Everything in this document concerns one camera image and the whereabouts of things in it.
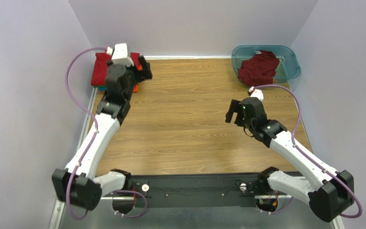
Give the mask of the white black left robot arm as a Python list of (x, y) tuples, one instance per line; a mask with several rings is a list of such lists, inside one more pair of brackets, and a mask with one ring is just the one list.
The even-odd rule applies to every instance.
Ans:
[(101, 197), (131, 188), (129, 172), (113, 169), (98, 177), (96, 171), (107, 145), (130, 110), (135, 86), (153, 77), (145, 57), (138, 56), (137, 61), (139, 67), (117, 61), (107, 63), (107, 90), (97, 106), (94, 123), (65, 169), (56, 169), (52, 174), (59, 201), (94, 210)]

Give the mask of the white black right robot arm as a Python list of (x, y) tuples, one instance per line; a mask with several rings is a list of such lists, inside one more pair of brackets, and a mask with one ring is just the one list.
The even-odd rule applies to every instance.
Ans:
[(292, 134), (277, 120), (268, 119), (263, 103), (256, 97), (232, 100), (225, 121), (249, 131), (254, 139), (290, 162), (304, 179), (269, 167), (257, 176), (262, 193), (284, 192), (307, 204), (322, 221), (331, 222), (352, 206), (354, 178), (347, 170), (337, 171), (303, 146), (297, 146)]

